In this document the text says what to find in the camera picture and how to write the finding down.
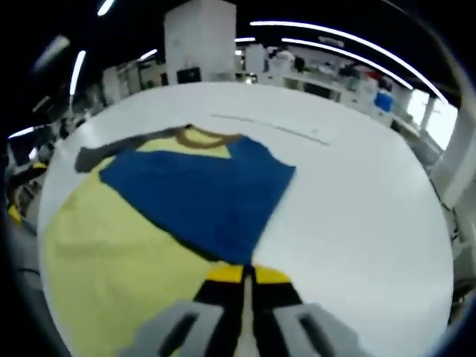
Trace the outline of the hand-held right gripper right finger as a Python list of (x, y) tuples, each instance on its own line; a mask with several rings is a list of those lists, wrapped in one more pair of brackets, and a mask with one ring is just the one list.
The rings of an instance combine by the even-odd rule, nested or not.
[(356, 331), (317, 303), (305, 303), (281, 271), (255, 266), (254, 337), (261, 356), (362, 356)]

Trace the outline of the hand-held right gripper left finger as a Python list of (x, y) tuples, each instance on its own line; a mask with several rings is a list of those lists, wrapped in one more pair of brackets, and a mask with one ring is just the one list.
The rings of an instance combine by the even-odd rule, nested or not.
[(243, 267), (215, 265), (192, 300), (179, 300), (137, 328), (119, 356), (234, 356), (242, 327)]

